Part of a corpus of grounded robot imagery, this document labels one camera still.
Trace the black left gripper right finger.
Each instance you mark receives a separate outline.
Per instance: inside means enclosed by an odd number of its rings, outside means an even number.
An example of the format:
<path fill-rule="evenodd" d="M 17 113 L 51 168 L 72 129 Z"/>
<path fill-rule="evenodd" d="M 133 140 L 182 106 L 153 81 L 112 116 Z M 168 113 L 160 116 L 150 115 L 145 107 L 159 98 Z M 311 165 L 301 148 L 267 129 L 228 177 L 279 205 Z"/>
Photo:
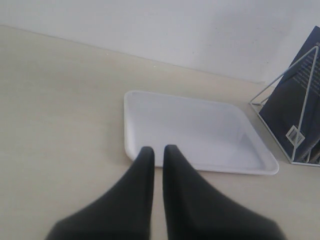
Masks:
<path fill-rule="evenodd" d="M 170 240 L 284 240 L 278 224 L 210 185 L 176 145 L 164 148 L 162 172 Z"/>

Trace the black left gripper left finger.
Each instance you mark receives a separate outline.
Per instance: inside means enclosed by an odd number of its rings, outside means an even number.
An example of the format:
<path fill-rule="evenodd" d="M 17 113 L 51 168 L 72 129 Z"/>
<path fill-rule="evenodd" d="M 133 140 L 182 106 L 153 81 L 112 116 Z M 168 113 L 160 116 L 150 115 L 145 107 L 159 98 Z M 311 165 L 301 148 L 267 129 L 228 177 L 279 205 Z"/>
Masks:
<path fill-rule="evenodd" d="M 110 190 L 80 211 L 58 221 L 46 239 L 150 239 L 154 176 L 154 150 L 144 146 Z"/>

